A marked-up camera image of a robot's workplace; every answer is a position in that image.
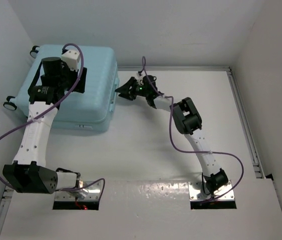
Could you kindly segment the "light blue suitcase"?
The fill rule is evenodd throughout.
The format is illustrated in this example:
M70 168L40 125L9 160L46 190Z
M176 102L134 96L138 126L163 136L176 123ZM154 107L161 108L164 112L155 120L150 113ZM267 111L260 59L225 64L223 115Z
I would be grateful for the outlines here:
M36 59L25 81L11 103L15 104L25 116L29 114L30 87L41 59L61 57L62 45L45 44L40 46ZM54 118L52 128L82 129L95 132L108 130L115 108L115 89L119 85L117 61L113 49L102 46L80 45L84 57L84 93L72 92L61 104Z

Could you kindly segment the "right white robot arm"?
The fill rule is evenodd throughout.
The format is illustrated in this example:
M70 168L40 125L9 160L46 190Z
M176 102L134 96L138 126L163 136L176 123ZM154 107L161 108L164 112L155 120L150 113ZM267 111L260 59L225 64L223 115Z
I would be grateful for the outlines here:
M129 101L137 97L144 97L148 105L157 110L164 110L172 114L176 129L192 146L202 168L205 186L202 187L206 195L214 195L219 188L228 183L228 177L217 163L202 131L202 118L191 98L186 97L175 101L172 96L164 95L156 87L156 77L144 76L142 80L131 77L115 92Z

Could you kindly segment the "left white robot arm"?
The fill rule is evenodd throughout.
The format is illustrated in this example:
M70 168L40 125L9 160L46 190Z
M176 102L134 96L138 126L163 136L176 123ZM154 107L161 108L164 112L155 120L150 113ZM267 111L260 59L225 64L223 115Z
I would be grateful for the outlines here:
M61 102L76 88L83 73L83 58L46 57L28 89L29 115L20 148L3 175L19 193L52 194L57 172L46 168L46 149L52 123Z

